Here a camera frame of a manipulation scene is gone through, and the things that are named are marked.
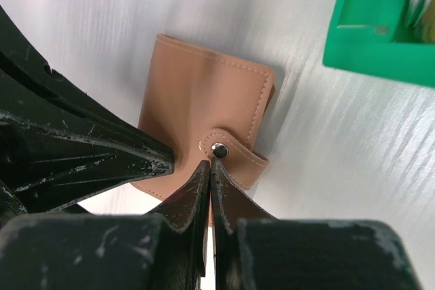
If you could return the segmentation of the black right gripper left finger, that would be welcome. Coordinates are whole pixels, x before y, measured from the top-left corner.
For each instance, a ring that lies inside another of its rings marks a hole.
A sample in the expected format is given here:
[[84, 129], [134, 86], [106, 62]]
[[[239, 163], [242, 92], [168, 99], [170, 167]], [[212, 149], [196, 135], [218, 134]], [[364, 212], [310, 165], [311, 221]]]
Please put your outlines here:
[[198, 289], [210, 163], [144, 215], [34, 214], [1, 229], [2, 289]]

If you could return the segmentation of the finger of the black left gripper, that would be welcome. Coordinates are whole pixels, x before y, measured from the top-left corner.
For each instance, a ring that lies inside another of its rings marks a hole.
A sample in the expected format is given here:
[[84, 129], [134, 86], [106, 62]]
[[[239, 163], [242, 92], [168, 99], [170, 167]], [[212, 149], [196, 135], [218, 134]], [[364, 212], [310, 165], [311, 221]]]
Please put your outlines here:
[[133, 134], [141, 133], [53, 69], [4, 10], [1, 10], [1, 68], [37, 96], [73, 115]]
[[1, 109], [1, 214], [61, 211], [131, 181], [170, 175], [172, 150], [127, 124]]

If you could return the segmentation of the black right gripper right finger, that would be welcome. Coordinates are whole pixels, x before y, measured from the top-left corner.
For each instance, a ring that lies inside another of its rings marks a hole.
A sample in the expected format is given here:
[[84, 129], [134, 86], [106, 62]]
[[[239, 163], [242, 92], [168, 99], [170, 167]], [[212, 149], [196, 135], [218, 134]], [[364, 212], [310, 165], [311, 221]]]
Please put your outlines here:
[[218, 289], [420, 289], [397, 233], [375, 220], [278, 219], [211, 162]]

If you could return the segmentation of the green plastic card bin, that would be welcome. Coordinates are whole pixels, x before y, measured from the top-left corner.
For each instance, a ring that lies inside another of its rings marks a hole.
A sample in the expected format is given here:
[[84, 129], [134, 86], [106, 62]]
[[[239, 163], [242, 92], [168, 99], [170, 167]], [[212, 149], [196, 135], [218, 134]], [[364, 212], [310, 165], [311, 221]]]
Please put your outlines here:
[[323, 64], [434, 87], [434, 45], [417, 35], [410, 0], [336, 0]]

